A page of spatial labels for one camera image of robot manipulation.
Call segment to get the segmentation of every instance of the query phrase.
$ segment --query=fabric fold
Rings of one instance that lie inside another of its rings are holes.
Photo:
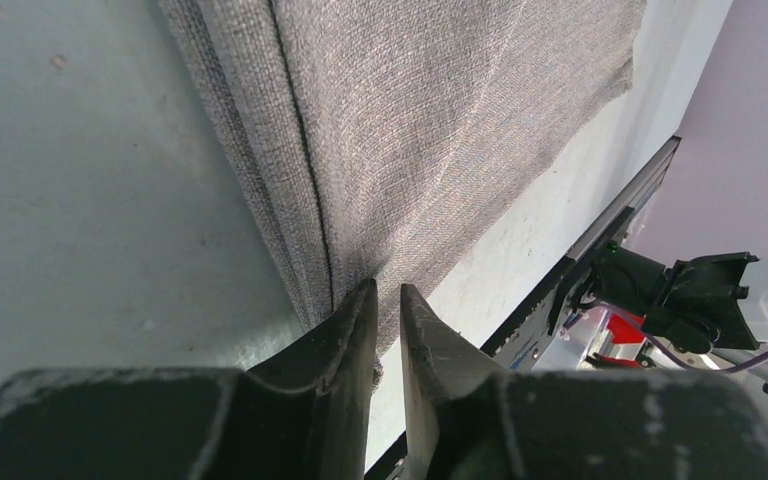
[[[429,295],[631,87],[645,8],[160,3],[303,326],[375,277],[379,355],[398,337],[399,285]]]

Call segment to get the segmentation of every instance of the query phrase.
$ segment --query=gray curtain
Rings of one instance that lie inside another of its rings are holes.
[[[399,284],[429,295],[630,88],[645,7],[160,3],[303,326],[375,277],[379,355],[398,337]]]

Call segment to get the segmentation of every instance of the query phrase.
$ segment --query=purple cable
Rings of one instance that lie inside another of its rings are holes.
[[[684,363],[682,359],[678,358],[678,356],[676,356],[673,352],[671,352],[670,349],[667,348],[663,343],[661,343],[657,338],[641,330],[640,325],[638,325],[637,322],[633,321],[632,319],[628,318],[625,312],[619,311],[615,307],[608,305],[606,303],[600,303],[599,305],[608,309],[611,313],[615,314],[616,316],[622,318],[625,321],[625,323],[629,324],[632,328],[640,332],[644,337],[646,337],[646,340],[649,340],[649,342],[652,345],[655,345],[655,347],[657,347],[658,350],[660,350],[661,353],[664,354],[664,356],[669,358],[672,362],[674,362],[676,365],[680,366],[681,368],[685,368],[687,370],[708,370],[707,368],[691,367],[690,365]],[[737,372],[742,372],[744,370],[749,370],[750,368],[755,368],[758,365],[761,365],[762,363],[766,363],[766,362],[768,362],[768,350],[766,352],[758,354],[756,357],[752,358],[751,360],[747,360],[743,363],[734,365],[729,368],[724,368],[724,369],[715,370],[715,371],[719,371],[723,373],[737,373]]]

